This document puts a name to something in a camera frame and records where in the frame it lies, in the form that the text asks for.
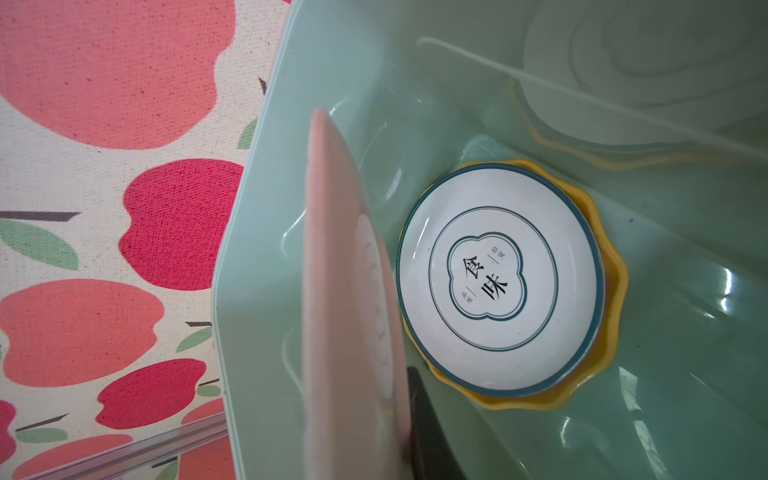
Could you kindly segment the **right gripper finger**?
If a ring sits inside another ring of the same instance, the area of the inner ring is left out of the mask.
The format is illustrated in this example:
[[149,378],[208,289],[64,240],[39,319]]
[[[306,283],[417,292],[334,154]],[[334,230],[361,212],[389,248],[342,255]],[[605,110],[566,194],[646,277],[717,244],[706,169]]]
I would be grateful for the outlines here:
[[444,434],[425,384],[415,367],[407,368],[411,413],[410,465],[418,480],[465,480]]

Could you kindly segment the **green rimmed white plate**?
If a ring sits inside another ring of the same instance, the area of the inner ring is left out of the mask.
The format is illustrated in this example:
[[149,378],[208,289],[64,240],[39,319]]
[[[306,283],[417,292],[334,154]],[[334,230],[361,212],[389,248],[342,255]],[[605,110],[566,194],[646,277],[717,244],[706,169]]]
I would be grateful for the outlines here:
[[330,114],[311,120],[302,273],[307,479],[397,479],[411,414],[387,251]]

